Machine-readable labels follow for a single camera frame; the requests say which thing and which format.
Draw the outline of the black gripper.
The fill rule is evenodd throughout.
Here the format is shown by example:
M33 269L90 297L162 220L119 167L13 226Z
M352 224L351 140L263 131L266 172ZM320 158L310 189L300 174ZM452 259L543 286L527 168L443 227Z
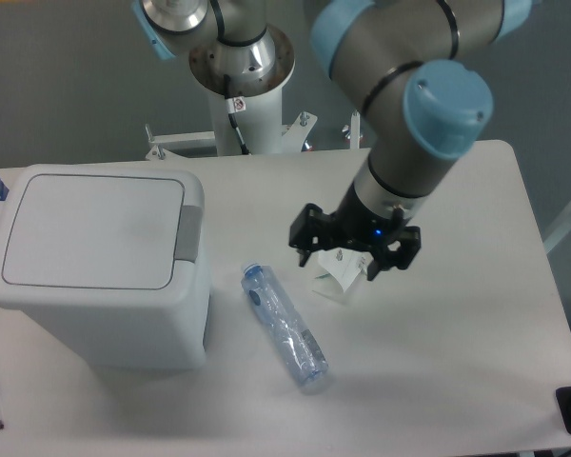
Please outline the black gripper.
M313 252L336 247L334 236L353 250L370 252L366 279L373 281L380 272L392 268L406 270L422 247L421 229L404 228L404 211L391 208L387 217L374 213L349 188L340 205L330 214L312 203L306 204L292 222L288 245L299 255L304 267ZM394 243L399 246L393 250Z

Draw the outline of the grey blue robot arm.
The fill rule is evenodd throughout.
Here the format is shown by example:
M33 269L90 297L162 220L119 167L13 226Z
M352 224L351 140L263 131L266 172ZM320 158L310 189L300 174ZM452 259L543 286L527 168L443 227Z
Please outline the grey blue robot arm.
M136 1L161 59L186 55L208 91L223 155L283 151L281 88L294 64L263 1ZM493 112L489 87L460 61L519 28L529 1L307 1L309 43L377 136L332 213L306 205L288 243L302 262L318 250L367 252L369 278L408 268L421 247L411 219Z

